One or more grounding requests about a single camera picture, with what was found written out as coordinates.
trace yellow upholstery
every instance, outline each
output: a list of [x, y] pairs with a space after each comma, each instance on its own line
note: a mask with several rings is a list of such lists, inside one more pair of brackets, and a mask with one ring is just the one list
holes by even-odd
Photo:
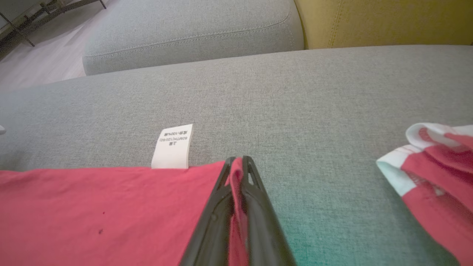
[[473, 43], [473, 0], [295, 0], [306, 48]]

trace sofa seat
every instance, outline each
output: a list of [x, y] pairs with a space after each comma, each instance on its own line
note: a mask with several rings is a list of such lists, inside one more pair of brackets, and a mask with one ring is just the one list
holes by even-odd
[[0, 94], [0, 168], [150, 166], [194, 124], [189, 164], [250, 155], [299, 266], [456, 265], [375, 160], [418, 122], [473, 124], [473, 46], [304, 50], [106, 73]]
[[121, 1], [94, 31], [87, 75], [304, 49], [293, 0]]

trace clothing tag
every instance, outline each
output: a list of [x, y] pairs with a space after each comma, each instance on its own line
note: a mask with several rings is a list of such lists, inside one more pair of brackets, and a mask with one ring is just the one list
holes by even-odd
[[154, 149], [151, 168], [189, 168], [192, 125], [176, 126], [161, 131]]

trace sofa cushion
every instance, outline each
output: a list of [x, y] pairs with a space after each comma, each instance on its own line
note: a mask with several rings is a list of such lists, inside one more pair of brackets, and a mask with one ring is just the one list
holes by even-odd
[[473, 124], [472, 72], [472, 46], [385, 46], [62, 81], [0, 95], [0, 168], [150, 166], [194, 123], [189, 164], [252, 156], [299, 266], [455, 265], [375, 160], [414, 123]]
[[471, 44], [473, 1], [295, 0], [309, 49]]
[[304, 49], [293, 0], [118, 3], [88, 41], [87, 75]]

